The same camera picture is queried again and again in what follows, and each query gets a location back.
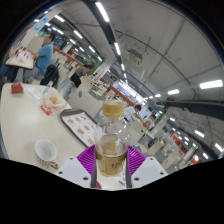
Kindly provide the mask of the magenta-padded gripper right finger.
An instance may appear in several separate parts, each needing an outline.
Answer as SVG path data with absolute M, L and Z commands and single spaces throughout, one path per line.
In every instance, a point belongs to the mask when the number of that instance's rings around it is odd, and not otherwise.
M 167 172 L 155 157 L 146 157 L 134 147 L 129 146 L 125 176 L 127 188 L 140 188 L 167 176 Z

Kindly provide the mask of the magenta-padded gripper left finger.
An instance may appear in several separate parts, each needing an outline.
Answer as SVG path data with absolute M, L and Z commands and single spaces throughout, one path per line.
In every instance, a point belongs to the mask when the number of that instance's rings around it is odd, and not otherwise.
M 95 146 L 77 157 L 69 157 L 56 171 L 56 175 L 84 188 L 94 188 L 97 182 Z

